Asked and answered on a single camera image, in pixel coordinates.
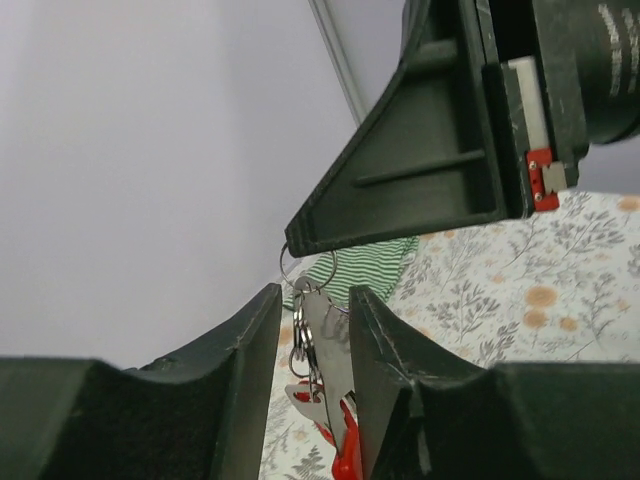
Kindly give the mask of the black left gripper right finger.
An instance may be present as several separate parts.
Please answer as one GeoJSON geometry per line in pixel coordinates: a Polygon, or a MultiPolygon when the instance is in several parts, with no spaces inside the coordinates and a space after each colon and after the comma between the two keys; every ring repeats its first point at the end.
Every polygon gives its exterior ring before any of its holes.
{"type": "Polygon", "coordinates": [[[478,367],[354,287],[349,331],[368,479],[635,479],[634,363],[478,367]]]}

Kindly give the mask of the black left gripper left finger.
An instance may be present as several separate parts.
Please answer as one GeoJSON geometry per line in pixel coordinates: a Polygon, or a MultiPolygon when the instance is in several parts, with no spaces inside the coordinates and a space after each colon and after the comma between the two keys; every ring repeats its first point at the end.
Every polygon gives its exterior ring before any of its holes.
{"type": "Polygon", "coordinates": [[[1,361],[5,479],[255,479],[282,292],[139,369],[96,359],[1,361]]]}

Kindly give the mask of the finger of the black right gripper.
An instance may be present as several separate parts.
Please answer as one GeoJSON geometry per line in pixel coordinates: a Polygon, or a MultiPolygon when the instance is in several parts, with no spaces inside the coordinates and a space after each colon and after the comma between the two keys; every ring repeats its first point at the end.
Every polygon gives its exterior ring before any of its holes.
{"type": "Polygon", "coordinates": [[[525,214],[490,5],[409,1],[397,68],[286,227],[295,257],[525,214]]]}

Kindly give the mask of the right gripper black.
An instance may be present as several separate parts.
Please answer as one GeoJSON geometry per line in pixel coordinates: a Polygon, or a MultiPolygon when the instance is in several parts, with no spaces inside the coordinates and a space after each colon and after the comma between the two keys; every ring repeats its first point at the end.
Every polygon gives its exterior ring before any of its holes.
{"type": "Polygon", "coordinates": [[[555,210],[592,145],[639,134],[636,1],[477,1],[505,218],[555,210]]]}

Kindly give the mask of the metal key holder red handle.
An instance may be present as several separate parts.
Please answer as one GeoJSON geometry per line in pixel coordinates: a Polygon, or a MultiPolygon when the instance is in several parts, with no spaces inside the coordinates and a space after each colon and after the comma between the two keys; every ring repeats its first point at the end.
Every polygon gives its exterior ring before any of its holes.
{"type": "Polygon", "coordinates": [[[293,346],[288,365],[299,379],[285,387],[291,404],[314,423],[334,448],[331,466],[335,479],[364,477],[355,387],[349,340],[349,309],[326,292],[337,272],[338,258],[331,254],[332,270],[318,282],[303,274],[283,280],[292,288],[293,346]]]}

